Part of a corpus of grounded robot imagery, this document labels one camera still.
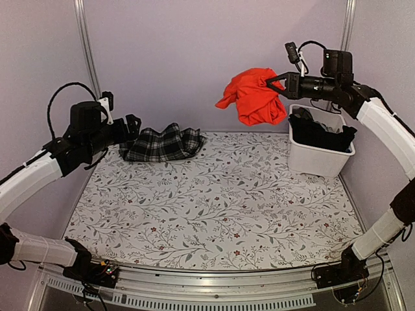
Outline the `black white plaid skirt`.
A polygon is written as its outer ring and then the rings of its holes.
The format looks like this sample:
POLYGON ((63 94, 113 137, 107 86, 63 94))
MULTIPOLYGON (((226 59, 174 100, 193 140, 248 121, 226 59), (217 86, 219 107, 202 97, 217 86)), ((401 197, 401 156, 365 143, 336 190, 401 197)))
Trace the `black white plaid skirt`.
POLYGON ((178 124, 172 123, 162 132, 143 129, 137 139, 119 145, 119 155, 129 162, 184 160, 196 156, 206 141, 199 129, 181 130, 178 124))

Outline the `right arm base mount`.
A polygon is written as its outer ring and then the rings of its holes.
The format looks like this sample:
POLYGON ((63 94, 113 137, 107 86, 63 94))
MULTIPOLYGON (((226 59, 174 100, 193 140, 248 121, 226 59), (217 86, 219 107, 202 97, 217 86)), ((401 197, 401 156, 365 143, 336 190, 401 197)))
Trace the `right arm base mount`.
POLYGON ((366 259, 360 260, 351 248, 345 249, 336 264, 318 264, 311 270, 317 288, 329 288, 369 277, 366 259))

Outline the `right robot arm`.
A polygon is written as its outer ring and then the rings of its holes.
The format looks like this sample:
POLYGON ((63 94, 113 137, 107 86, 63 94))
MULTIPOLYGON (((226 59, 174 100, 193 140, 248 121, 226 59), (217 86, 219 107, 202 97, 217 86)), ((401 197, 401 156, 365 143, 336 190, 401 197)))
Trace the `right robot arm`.
POLYGON ((339 105, 390 150, 409 179, 389 210, 342 252, 344 262, 336 267, 335 277, 340 282, 350 282, 361 270, 359 261, 366 260, 414 222, 414 132, 392 112, 379 92, 354 81, 350 52, 324 49, 321 75, 317 77, 306 75, 302 52, 294 43, 287 43, 285 48, 297 72, 269 78, 267 87, 287 99, 327 100, 339 105))

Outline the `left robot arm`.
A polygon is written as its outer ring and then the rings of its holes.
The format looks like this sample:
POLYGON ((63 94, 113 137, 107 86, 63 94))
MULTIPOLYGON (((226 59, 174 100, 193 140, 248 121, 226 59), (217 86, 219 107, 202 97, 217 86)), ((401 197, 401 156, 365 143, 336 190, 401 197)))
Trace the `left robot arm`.
POLYGON ((93 168, 97 154, 110 146, 133 141, 139 135, 140 118, 129 114, 113 119, 108 98, 75 104, 63 137, 49 143, 15 172, 1 180, 1 263, 27 261, 63 267, 72 279, 91 281, 97 274, 91 253, 76 240, 57 240, 24 233, 10 227, 6 219, 31 196, 80 165, 93 168))

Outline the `red orange garment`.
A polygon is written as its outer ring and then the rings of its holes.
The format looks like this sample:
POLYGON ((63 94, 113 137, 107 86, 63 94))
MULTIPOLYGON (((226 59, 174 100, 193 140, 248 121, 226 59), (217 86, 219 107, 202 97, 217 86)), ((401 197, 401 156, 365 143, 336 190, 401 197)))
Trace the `red orange garment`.
POLYGON ((236 105, 238 120, 247 125, 278 125, 287 117, 287 111, 278 94, 267 87, 266 80, 277 77, 271 68, 251 68, 233 77, 225 87, 216 108, 236 105))

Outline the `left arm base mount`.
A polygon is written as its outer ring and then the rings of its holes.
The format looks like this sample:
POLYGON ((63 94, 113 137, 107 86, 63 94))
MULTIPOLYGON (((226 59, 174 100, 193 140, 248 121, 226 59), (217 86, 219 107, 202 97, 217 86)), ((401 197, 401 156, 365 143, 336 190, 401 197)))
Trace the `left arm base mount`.
POLYGON ((119 276, 119 265, 108 259, 93 262, 91 253, 79 242, 66 238, 75 249, 74 264, 65 267, 63 276, 91 285, 115 288, 119 276))

